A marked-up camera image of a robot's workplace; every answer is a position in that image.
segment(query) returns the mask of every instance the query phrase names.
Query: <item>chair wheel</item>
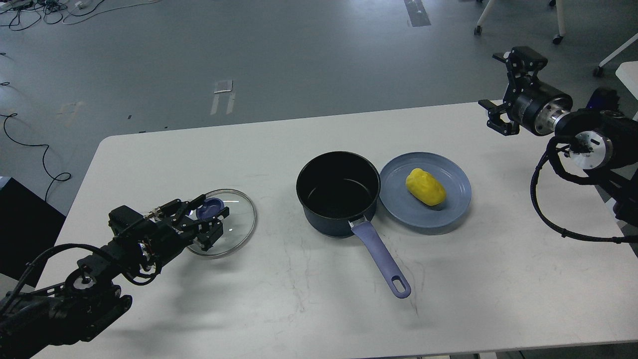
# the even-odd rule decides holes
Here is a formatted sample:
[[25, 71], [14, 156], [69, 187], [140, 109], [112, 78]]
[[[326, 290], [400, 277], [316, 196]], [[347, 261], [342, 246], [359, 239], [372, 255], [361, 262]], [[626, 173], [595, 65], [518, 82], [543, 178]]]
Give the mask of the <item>chair wheel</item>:
[[593, 71], [594, 77], [602, 77], [604, 70], [605, 70], [604, 68], [597, 66]]

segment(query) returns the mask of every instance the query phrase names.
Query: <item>yellow object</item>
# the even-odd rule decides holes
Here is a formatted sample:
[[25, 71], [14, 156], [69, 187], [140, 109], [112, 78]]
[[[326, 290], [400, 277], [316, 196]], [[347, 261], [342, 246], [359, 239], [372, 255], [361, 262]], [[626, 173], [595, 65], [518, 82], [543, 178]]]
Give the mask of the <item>yellow object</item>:
[[428, 206], [436, 206], [445, 200], [445, 188], [431, 174], [415, 168], [405, 179], [408, 191]]

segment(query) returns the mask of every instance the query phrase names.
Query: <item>cylindrical motor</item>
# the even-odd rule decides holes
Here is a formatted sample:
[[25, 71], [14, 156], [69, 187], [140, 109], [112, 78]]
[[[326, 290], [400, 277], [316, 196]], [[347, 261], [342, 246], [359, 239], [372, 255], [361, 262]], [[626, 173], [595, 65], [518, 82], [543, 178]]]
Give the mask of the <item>cylindrical motor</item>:
[[[554, 132], [556, 123], [572, 108], [572, 98], [533, 77], [521, 77], [517, 82], [521, 89], [507, 111], [508, 117], [537, 136]], [[507, 91], [517, 89], [509, 86]]]

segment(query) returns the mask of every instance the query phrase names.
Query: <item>chair leg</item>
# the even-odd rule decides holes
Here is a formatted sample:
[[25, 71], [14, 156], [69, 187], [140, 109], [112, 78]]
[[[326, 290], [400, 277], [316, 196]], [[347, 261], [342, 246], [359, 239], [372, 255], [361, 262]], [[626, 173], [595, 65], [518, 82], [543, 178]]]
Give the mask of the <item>chair leg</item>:
[[601, 68], [605, 66], [606, 63], [616, 57], [622, 50], [625, 50], [627, 47], [629, 47], [629, 45], [633, 44], [636, 41], [638, 41], [638, 34], [635, 34], [631, 39], [627, 40], [627, 42], [620, 45], [620, 47], [617, 48], [616, 51], [612, 52], [611, 55], [605, 57], [605, 59], [598, 64], [598, 67]]
[[565, 14], [563, 13], [563, 0], [556, 0], [556, 17], [558, 17], [558, 35], [554, 37], [552, 42], [558, 45], [563, 41], [565, 35]]
[[496, 0], [489, 0], [489, 3], [487, 3], [485, 10], [483, 10], [483, 13], [478, 19], [477, 26], [481, 26], [485, 22], [485, 19], [487, 18], [489, 13], [492, 11], [492, 6], [494, 6], [494, 4], [496, 4]]

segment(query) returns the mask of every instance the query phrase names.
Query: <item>white chair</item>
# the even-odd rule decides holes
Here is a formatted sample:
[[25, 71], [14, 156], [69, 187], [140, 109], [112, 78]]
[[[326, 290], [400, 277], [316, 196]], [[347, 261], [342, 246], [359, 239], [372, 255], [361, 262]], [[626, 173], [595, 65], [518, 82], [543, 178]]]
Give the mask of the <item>white chair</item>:
[[[492, 11], [492, 7], [496, 4], [496, 0], [489, 0], [487, 3], [485, 10], [483, 10], [483, 14], [481, 14], [478, 19], [477, 26], [474, 29], [474, 35], [480, 35], [483, 30], [483, 23], [487, 15], [489, 15], [490, 11]], [[548, 4], [551, 7], [556, 7], [556, 16], [558, 17], [558, 35], [554, 37], [552, 40], [553, 43], [558, 45], [561, 41], [563, 41], [563, 36], [565, 35], [565, 17], [563, 15], [563, 0], [551, 0]]]
[[632, 37], [631, 39], [627, 40], [627, 42], [625, 42], [624, 44], [620, 45], [620, 47], [617, 48], [614, 52], [612, 52], [611, 55], [605, 57], [605, 59], [598, 64], [598, 67], [596, 67], [594, 69], [594, 76], [595, 77], [602, 77], [602, 73], [603, 73], [603, 70], [604, 70], [602, 67], [605, 66], [606, 63], [610, 62], [611, 59], [616, 57], [620, 52], [622, 52], [622, 50], [625, 50], [627, 47], [629, 47], [629, 45], [631, 45], [634, 42], [636, 42], [636, 40], [638, 40], [638, 34], [635, 34], [634, 37]]

